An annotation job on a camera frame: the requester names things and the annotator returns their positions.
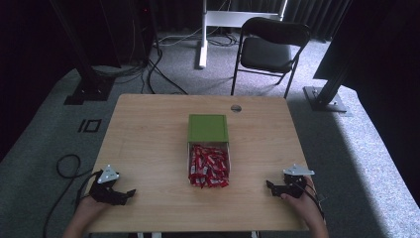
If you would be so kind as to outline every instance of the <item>metal stand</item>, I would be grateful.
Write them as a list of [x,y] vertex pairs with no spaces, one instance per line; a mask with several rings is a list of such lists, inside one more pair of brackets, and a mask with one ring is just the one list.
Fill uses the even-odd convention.
[[305,86],[303,91],[305,92],[306,98],[311,104],[312,110],[314,111],[327,111],[327,112],[340,112],[340,113],[350,113],[349,109],[343,104],[339,94],[336,94],[327,105],[322,105],[318,103],[317,97],[319,92],[322,90],[322,87],[313,87]]
[[64,105],[82,105],[84,101],[106,101],[108,100],[115,78],[102,78],[102,82],[96,87],[91,87],[90,81],[80,80],[72,95],[67,96]]

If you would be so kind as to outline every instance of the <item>candy wrapper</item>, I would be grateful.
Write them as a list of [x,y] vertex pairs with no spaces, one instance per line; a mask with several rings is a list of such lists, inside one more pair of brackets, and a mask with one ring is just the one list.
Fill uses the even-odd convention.
[[216,147],[194,145],[190,154],[188,178],[195,186],[215,187],[229,185],[229,156]]

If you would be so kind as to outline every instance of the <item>gray carpet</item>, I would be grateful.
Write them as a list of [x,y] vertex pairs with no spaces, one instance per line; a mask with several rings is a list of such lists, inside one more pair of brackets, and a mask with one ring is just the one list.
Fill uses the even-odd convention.
[[[189,94],[229,95],[237,47],[209,46],[207,67],[197,69],[198,43],[161,46],[158,68]],[[357,94],[342,87],[339,95],[350,114],[314,112],[303,86],[323,86],[312,76],[328,44],[310,42],[302,54],[287,102],[302,150],[317,189],[328,197],[322,203],[331,237],[420,237],[420,211],[401,179],[380,137],[368,119]],[[156,61],[157,52],[152,51]],[[109,67],[97,67],[113,70]],[[73,70],[52,90],[32,123],[0,164],[0,237],[42,237],[53,203],[68,184],[58,176],[59,158],[75,154],[80,171],[91,169],[100,150],[113,109],[122,93],[151,93],[143,75],[119,77],[107,101],[87,101],[63,106],[79,76]],[[240,73],[236,95],[282,97],[286,81]],[[180,91],[154,73],[155,93]],[[101,120],[97,132],[80,131],[83,120]],[[72,174],[74,161],[61,168]],[[75,180],[55,209],[48,237],[59,237],[71,217],[75,194],[83,178]],[[263,237],[309,237],[308,232],[263,232]],[[127,237],[126,234],[95,234],[94,237]]]

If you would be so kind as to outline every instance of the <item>hand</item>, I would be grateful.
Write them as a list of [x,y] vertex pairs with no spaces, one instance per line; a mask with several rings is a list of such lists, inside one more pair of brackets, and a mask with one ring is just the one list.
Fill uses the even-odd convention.
[[[311,178],[304,177],[307,181],[307,184],[311,187],[314,187],[314,184]],[[305,189],[310,193],[314,194],[314,190],[309,186],[306,186]],[[311,230],[312,237],[328,237],[328,230],[325,225],[324,219],[315,204],[315,202],[303,192],[299,198],[295,198],[289,194],[283,193],[280,195],[281,199],[284,199],[288,204],[290,204],[299,216],[306,222],[306,225]]]
[[99,214],[111,205],[97,202],[93,197],[86,196],[81,199],[76,212],[64,231],[63,238],[82,237],[87,226],[94,221]]

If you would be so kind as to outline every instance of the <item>green box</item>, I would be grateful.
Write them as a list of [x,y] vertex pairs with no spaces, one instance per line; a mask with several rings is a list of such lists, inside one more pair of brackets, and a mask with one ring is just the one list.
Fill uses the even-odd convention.
[[226,115],[190,114],[188,119],[188,175],[195,145],[221,149],[227,154],[227,171],[231,170],[229,133]]
[[229,143],[226,115],[189,115],[188,142]]

